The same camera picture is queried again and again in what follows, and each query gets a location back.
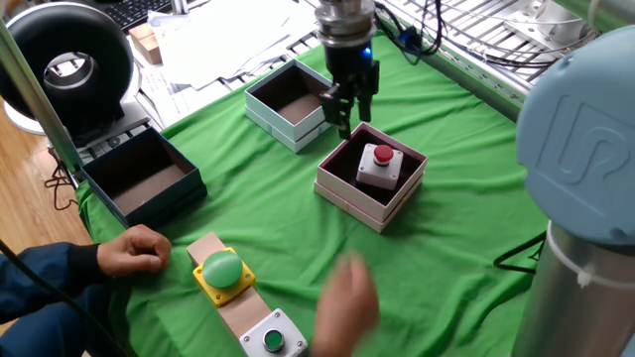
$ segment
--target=green cloth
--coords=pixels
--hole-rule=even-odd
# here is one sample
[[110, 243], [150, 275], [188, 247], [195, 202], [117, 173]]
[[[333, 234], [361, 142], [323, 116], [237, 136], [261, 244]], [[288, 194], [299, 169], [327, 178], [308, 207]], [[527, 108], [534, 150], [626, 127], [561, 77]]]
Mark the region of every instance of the green cloth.
[[[377, 234], [313, 191], [316, 167], [340, 142], [336, 131], [295, 155], [245, 116], [252, 83], [166, 129], [200, 168], [208, 196], [160, 230], [174, 244], [165, 272], [118, 281], [113, 319], [140, 356], [241, 354], [191, 274], [186, 247], [209, 231], [235, 249], [267, 305], [307, 339], [325, 277], [338, 255], [357, 251], [381, 309], [379, 328], [357, 355], [510, 351], [531, 278], [492, 261], [547, 224], [523, 187], [516, 126], [426, 64], [409, 66], [386, 38], [374, 40], [374, 54], [381, 79], [371, 125], [430, 157], [423, 185]], [[321, 48], [299, 60], [329, 76]], [[77, 197], [95, 242], [123, 231], [86, 182]], [[526, 256], [512, 262], [531, 265]]]

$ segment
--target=large green button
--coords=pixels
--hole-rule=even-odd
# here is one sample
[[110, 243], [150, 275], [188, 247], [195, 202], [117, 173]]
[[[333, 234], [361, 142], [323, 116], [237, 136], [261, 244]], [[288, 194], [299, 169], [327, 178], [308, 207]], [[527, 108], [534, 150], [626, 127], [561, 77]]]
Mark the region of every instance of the large green button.
[[216, 252], [202, 264], [202, 278], [217, 289], [236, 284], [242, 276], [242, 260], [229, 251]]

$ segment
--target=red button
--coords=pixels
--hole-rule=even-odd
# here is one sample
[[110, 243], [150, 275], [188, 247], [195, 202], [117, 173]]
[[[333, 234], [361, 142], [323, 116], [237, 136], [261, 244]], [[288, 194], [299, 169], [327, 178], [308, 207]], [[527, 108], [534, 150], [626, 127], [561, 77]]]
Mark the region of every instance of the red button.
[[375, 159], [380, 163], [388, 163], [393, 158], [393, 150], [388, 145], [379, 145], [375, 148]]

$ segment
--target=green button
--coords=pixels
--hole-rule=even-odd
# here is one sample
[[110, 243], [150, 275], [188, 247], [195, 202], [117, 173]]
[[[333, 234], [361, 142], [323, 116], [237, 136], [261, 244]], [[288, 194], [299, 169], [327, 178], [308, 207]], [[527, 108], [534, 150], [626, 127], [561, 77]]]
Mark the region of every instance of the green button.
[[229, 251], [216, 252], [202, 264], [202, 278], [217, 289], [226, 289], [236, 284], [242, 276], [242, 260]]
[[285, 337], [282, 335], [282, 332], [272, 328], [265, 332], [262, 343], [264, 343], [267, 351], [278, 352], [285, 346]]

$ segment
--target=dark blue box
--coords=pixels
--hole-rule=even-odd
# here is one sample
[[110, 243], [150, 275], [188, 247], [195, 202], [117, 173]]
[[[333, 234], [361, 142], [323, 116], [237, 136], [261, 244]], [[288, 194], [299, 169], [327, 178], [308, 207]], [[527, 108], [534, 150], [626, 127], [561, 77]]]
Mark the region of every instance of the dark blue box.
[[207, 196], [198, 168], [154, 128], [82, 171], [99, 199], [126, 227], [156, 228]]

